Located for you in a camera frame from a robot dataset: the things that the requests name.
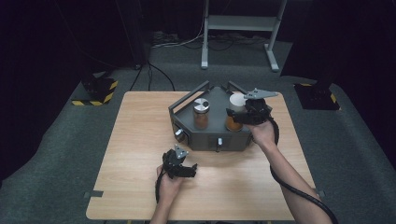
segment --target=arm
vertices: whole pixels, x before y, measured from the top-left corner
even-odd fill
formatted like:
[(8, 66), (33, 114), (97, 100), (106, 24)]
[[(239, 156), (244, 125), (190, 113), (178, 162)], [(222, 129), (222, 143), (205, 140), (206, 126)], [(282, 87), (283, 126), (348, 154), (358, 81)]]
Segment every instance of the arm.
[[(279, 178), (296, 189), (320, 200), (318, 195), (277, 148), (274, 140), (273, 125), (269, 121), (266, 121), (257, 126), (247, 125), (247, 127), (252, 132), (255, 142), (260, 146)], [(281, 188), (289, 210), (298, 223), (332, 223), (328, 215), (315, 204), (283, 187)]]
[[(157, 176), (160, 174), (162, 167), (157, 168)], [(176, 198), (183, 182), (182, 177), (174, 177), (171, 179), (168, 174), (163, 175), (160, 185), (160, 200), (155, 207), (154, 215), (150, 221), (151, 224), (164, 224), (167, 222), (171, 211), (172, 203)]]

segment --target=metal lever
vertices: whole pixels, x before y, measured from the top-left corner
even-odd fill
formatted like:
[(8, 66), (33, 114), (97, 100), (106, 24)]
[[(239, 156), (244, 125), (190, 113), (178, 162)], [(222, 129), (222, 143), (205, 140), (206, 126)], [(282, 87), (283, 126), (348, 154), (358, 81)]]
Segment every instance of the metal lever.
[(245, 99), (251, 99), (251, 100), (258, 100), (258, 99), (272, 97), (272, 96), (277, 96), (277, 92), (275, 92), (275, 91), (262, 91), (262, 90), (258, 90), (257, 88), (254, 88), (254, 90), (253, 91), (249, 91), (244, 96), (244, 98)]
[(186, 134), (184, 134), (182, 129), (179, 129), (175, 132), (175, 138), (178, 142), (182, 142), (186, 138)]
[(216, 146), (216, 152), (221, 152), (222, 148), (222, 138), (218, 138), (218, 144)]

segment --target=cable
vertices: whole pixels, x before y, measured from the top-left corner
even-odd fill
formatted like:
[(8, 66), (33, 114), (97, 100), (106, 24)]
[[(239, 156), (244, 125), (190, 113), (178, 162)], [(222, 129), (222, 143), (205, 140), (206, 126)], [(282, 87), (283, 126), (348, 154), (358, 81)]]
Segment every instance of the cable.
[(270, 171), (271, 171), (271, 175), (273, 176), (274, 180), (279, 183), (282, 187), (288, 189), (290, 192), (297, 194), (300, 197), (303, 197), (305, 199), (307, 199), (309, 202), (314, 203), (315, 205), (317, 205), (319, 208), (321, 208), (328, 216), (329, 218), (332, 220), (333, 224), (338, 224), (338, 220), (335, 217), (334, 213), (332, 212), (332, 210), (330, 210), (329, 207), (327, 207), (323, 202), (319, 201), (318, 199), (312, 197), (311, 195), (302, 192), (298, 189), (295, 189), (294, 187), (290, 186), (289, 184), (285, 183), (283, 180), (281, 180), (279, 178), (279, 176), (276, 175), (275, 171), (273, 170), (272, 166), (270, 166)]
[(224, 51), (224, 50), (229, 49), (230, 47), (233, 46), (234, 41), (233, 41), (233, 40), (231, 40), (231, 41), (232, 41), (231, 44), (230, 44), (229, 46), (227, 46), (225, 49), (213, 49), (213, 47), (210, 47), (209, 45), (207, 45), (207, 46), (208, 46), (211, 50), (214, 50), (214, 51)]
[[(243, 43), (241, 41), (252, 41), (250, 43)], [(262, 44), (265, 43), (265, 41), (267, 41), (267, 39), (265, 38), (251, 38), (251, 39), (239, 39), (239, 40), (235, 40), (235, 45), (255, 45), (255, 44)]]
[(148, 64), (148, 90), (150, 91), (151, 87), (151, 82), (152, 82), (152, 70), (151, 70), (151, 64)]
[(149, 66), (152, 66), (153, 68), (155, 68), (155, 69), (157, 69), (159, 72), (161, 72), (161, 73), (169, 80), (169, 82), (171, 83), (173, 91), (176, 90), (173, 81), (171, 80), (171, 78), (170, 78), (168, 75), (165, 74), (165, 72), (164, 72), (163, 70), (161, 70), (161, 69), (159, 69), (158, 67), (154, 66), (154, 65), (151, 64), (149, 61), (148, 61), (148, 65), (149, 65)]
[(186, 49), (201, 49), (202, 48), (202, 46), (196, 47), (196, 48), (192, 48), (192, 47), (189, 47), (187, 45), (183, 45), (183, 47), (186, 48)]
[(202, 30), (204, 28), (204, 23), (205, 23), (205, 4), (204, 4), (204, 12), (203, 12), (203, 16), (202, 16), (201, 28), (200, 28), (200, 30), (198, 32), (198, 35), (195, 38), (193, 38), (191, 40), (188, 40), (188, 41), (185, 41), (185, 42), (181, 42), (181, 43), (166, 43), (166, 44), (155, 45), (155, 46), (153, 46), (151, 48), (152, 49), (156, 49), (156, 48), (160, 48), (160, 47), (178, 47), (178, 46), (183, 46), (185, 44), (188, 44), (188, 43), (190, 43), (190, 42), (192, 42), (192, 41), (194, 41), (194, 40), (196, 40), (196, 39), (198, 39), (199, 37), (202, 36), (201, 32), (202, 32)]
[(140, 67), (139, 72), (137, 73), (137, 76), (134, 78), (134, 82), (132, 83), (132, 86), (131, 86), (131, 88), (129, 89), (129, 91), (131, 91), (132, 88), (134, 87), (134, 84), (136, 83), (137, 79), (139, 78), (140, 73), (142, 72), (142, 70), (143, 70), (143, 66)]
[(163, 168), (161, 169), (160, 174), (157, 177), (157, 181), (155, 182), (155, 200), (158, 201), (160, 200), (160, 185), (161, 181), (163, 181), (163, 176), (166, 174), (166, 171), (163, 171)]
[(230, 5), (232, 0), (229, 0), (227, 3), (227, 6), (225, 6), (225, 8), (222, 10), (222, 12), (220, 13), (220, 15), (224, 15), (224, 12), (227, 10), (228, 6)]
[(93, 56), (91, 56), (89, 53), (85, 52), (85, 51), (79, 46), (79, 44), (78, 44), (78, 42), (77, 42), (77, 40), (76, 40), (76, 37), (74, 36), (74, 34), (73, 34), (73, 32), (72, 32), (72, 30), (71, 30), (71, 28), (70, 28), (70, 26), (69, 26), (69, 24), (68, 24), (68, 22), (67, 22), (67, 20), (66, 20), (66, 17), (65, 17), (64, 14), (62, 13), (61, 8), (60, 8), (59, 5), (58, 5), (58, 2), (57, 2), (56, 0), (54, 0), (54, 2), (55, 2), (56, 7), (58, 8), (59, 13), (61, 14), (62, 20), (64, 21), (64, 25), (66, 26), (68, 32), (69, 32), (70, 35), (72, 36), (73, 41), (74, 41), (76, 47), (78, 48), (78, 50), (79, 50), (82, 54), (84, 54), (85, 56), (91, 58), (91, 59), (94, 60), (94, 61), (97, 61), (97, 62), (99, 62), (99, 63), (105, 64), (105, 65), (110, 66), (110, 67), (114, 67), (114, 68), (120, 69), (120, 67), (118, 67), (118, 66), (116, 66), (116, 65), (114, 65), (114, 64), (106, 63), (106, 62), (103, 62), (103, 61), (101, 61), (101, 60), (99, 60), (99, 59), (97, 59), (97, 58), (94, 58)]

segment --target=wooden table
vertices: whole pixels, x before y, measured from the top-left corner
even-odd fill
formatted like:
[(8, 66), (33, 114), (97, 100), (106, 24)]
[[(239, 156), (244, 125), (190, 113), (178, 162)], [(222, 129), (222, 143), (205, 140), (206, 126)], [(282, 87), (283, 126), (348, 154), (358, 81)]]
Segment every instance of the wooden table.
[[(168, 106), (183, 91), (131, 91), (124, 95), (106, 154), (97, 176), (87, 217), (150, 220), (156, 205), (156, 168), (163, 153), (178, 144)], [(280, 129), (278, 146), (311, 187), (314, 181), (282, 94), (267, 98)], [(198, 163), (186, 179), (170, 220), (293, 220), (269, 162), (252, 143), (242, 152), (192, 151), (183, 165)]]

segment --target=forearm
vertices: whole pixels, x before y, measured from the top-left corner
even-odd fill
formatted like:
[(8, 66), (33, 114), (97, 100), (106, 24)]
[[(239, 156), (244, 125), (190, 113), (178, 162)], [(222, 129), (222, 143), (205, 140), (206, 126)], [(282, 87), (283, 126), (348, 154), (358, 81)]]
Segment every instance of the forearm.
[(169, 213), (171, 211), (172, 202), (160, 200), (155, 207), (154, 215), (150, 224), (164, 224), (168, 221)]
[[(259, 146), (265, 153), (274, 172), (281, 180), (319, 200), (319, 197), (315, 191), (290, 165), (290, 163), (280, 153), (275, 143), (260, 142)], [(283, 187), (282, 192), (285, 196), (285, 200), (291, 213), (298, 223), (331, 223), (331, 220), (327, 214), (315, 204)]]

